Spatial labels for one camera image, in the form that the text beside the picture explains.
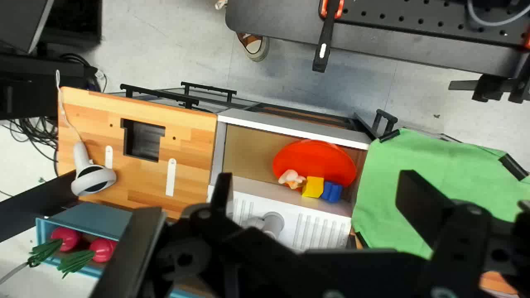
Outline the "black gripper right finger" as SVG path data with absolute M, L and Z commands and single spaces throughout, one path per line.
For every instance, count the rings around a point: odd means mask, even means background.
M 513 221 L 451 201 L 415 171 L 400 171 L 395 208 L 432 249 L 415 294 L 428 298 L 488 298 L 480 289 L 496 272 L 518 295 L 530 295 L 530 213 L 518 203 Z

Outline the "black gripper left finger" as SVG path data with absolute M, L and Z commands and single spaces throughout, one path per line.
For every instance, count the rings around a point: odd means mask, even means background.
M 231 175 L 221 173 L 210 203 L 186 208 L 175 224 L 158 208 L 133 211 L 89 298 L 167 298 L 173 287 L 181 297 L 238 298 L 238 269 L 220 249 L 229 199 Z

